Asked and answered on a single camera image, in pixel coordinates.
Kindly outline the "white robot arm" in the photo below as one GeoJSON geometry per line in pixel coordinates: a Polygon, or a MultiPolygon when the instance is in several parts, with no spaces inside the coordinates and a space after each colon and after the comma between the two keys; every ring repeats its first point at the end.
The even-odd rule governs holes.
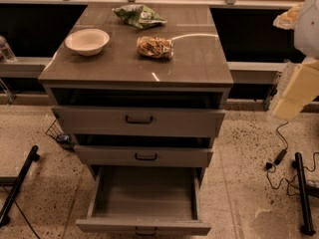
{"type": "Polygon", "coordinates": [[[292,120],[319,96],[319,0],[305,0],[278,16],[273,23],[294,30],[294,47],[306,58],[288,63],[270,105],[279,120],[292,120]]]}

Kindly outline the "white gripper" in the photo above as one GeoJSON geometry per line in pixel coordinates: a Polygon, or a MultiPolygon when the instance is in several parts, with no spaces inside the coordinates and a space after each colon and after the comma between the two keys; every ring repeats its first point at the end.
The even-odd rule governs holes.
{"type": "MultiPolygon", "coordinates": [[[[303,4],[299,3],[280,14],[273,26],[293,30],[303,4]]],[[[319,59],[306,57],[301,64],[288,64],[271,101],[270,113],[279,120],[292,120],[319,96],[319,59]]]]}

